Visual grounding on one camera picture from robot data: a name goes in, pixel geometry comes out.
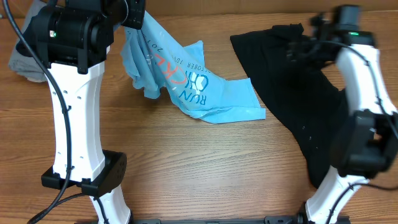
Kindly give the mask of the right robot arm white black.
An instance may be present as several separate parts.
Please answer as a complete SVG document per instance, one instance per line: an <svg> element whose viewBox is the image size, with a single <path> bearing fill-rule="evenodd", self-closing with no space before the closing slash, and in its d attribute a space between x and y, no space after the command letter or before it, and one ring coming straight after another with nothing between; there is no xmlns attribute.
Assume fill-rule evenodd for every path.
<svg viewBox="0 0 398 224"><path fill-rule="evenodd" d="M287 58L310 65L334 63L345 81L348 119L333 140L330 168L315 194L291 217L267 223L348 223L340 212L397 155L397 108L386 90L374 35L359 28L360 7L334 8L331 20L311 18L313 35L289 45Z"/></svg>

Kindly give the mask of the black garment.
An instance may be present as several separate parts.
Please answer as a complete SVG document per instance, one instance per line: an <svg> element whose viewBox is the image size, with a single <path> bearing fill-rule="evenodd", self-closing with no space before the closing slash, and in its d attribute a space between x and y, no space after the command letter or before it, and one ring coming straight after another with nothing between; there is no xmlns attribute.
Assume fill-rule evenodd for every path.
<svg viewBox="0 0 398 224"><path fill-rule="evenodd" d="M288 58L289 45L308 40L301 24L232 35L246 75L271 113L293 134L318 188L330 167L330 145L348 117L345 91L319 68Z"/></svg>

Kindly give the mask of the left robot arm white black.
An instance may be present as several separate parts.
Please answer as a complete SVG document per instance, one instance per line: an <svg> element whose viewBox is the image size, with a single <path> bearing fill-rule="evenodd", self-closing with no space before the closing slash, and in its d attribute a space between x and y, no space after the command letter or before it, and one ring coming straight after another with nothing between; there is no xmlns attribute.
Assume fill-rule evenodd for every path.
<svg viewBox="0 0 398 224"><path fill-rule="evenodd" d="M52 94L55 160L42 185L60 193L79 187L99 223L134 221L121 188L127 157L101 147L100 90L114 31L140 29L145 7L144 0L49 1L24 34Z"/></svg>

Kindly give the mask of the light blue printed t-shirt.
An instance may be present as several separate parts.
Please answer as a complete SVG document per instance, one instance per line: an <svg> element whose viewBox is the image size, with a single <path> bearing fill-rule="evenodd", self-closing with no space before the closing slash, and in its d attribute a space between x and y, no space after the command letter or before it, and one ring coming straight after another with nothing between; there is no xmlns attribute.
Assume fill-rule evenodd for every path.
<svg viewBox="0 0 398 224"><path fill-rule="evenodd" d="M183 113L211 124L266 118L250 79L225 80L205 67L202 41L181 46L149 13L141 29L124 32L123 65L146 98L166 88Z"/></svg>

